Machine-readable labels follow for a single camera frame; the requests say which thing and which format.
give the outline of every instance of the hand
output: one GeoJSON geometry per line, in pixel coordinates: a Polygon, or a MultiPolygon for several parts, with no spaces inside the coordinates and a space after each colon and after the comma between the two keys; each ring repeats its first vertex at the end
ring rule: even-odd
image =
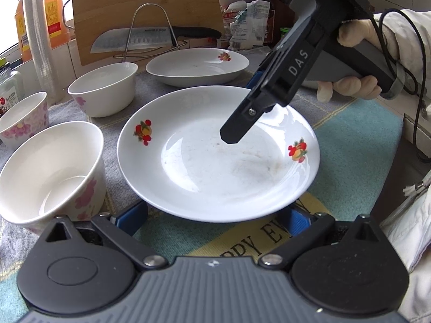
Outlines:
{"type": "MultiPolygon", "coordinates": [[[[389,53],[392,57],[398,59],[399,49],[394,33],[384,26],[383,34],[386,39],[385,41],[387,41],[389,53]]],[[[344,23],[338,30],[338,42],[342,46],[354,47],[364,39],[381,50],[379,39],[370,20],[352,20],[344,23]]],[[[381,87],[377,84],[376,77],[369,75],[358,79],[354,76],[348,76],[336,83],[318,81],[318,101],[323,103],[329,102],[333,90],[344,96],[361,99],[374,99],[381,93],[381,87]]]]}

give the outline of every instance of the knife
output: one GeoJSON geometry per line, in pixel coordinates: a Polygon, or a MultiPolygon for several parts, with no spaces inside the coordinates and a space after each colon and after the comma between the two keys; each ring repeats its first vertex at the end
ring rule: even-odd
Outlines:
{"type": "MultiPolygon", "coordinates": [[[[172,27],[175,36],[185,38],[220,38],[221,32],[204,27],[172,27]]],[[[129,28],[111,29],[100,35],[91,46],[90,53],[124,51],[129,28]]],[[[129,50],[176,46],[174,36],[169,27],[133,28],[129,50]]]]}

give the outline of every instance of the plate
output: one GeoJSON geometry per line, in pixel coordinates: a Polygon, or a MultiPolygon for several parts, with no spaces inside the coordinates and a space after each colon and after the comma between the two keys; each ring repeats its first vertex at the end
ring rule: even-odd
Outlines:
{"type": "Polygon", "coordinates": [[[249,90],[202,86],[146,104],[117,143],[121,172],[146,202],[204,222],[238,222],[297,200],[316,176],[320,150],[307,121],[276,105],[235,145],[219,130],[249,90]]]}
{"type": "Polygon", "coordinates": [[[152,59],[147,72],[162,83],[176,87],[221,85],[235,79],[249,60],[234,51],[218,48],[188,48],[152,59]]]}

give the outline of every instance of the knife handle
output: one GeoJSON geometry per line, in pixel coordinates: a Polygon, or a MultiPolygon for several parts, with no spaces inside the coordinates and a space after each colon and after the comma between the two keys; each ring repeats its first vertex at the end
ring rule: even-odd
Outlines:
{"type": "MultiPolygon", "coordinates": [[[[184,36],[186,38],[220,38],[221,32],[204,27],[172,27],[174,30],[175,37],[178,39],[179,36],[184,36]]],[[[171,35],[172,45],[175,47],[174,36],[171,35]]]]}

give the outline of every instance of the gray ribbed surface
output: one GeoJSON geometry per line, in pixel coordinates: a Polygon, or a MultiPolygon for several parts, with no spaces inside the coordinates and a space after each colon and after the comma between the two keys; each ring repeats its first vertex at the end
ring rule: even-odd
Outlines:
{"type": "Polygon", "coordinates": [[[333,317],[298,296],[282,272],[257,267],[251,258],[177,258],[146,272],[133,291],[110,309],[83,318],[44,318],[23,323],[405,323],[396,313],[370,319],[333,317]],[[212,267],[213,260],[219,265],[212,267]]]}

